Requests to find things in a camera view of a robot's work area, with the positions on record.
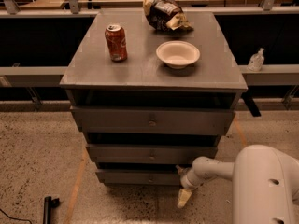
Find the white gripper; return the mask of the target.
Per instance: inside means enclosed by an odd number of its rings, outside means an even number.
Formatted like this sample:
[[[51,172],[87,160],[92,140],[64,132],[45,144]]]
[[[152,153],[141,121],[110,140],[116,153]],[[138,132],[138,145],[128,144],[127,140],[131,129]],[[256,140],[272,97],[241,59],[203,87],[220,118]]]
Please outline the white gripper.
[[[204,183],[204,173],[194,168],[183,168],[179,165],[176,166],[178,174],[180,175],[180,183],[184,189],[178,192],[177,207],[183,208],[192,196],[191,190],[197,189]]]

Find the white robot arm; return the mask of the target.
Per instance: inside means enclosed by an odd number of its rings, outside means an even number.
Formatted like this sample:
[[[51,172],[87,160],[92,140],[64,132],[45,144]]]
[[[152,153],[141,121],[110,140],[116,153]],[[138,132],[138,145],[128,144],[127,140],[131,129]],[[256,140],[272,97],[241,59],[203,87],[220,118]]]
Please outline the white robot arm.
[[[275,148],[251,145],[233,162],[196,158],[190,168],[178,168],[178,207],[192,191],[214,178],[233,187],[233,224],[296,224],[293,207],[299,200],[299,160]]]

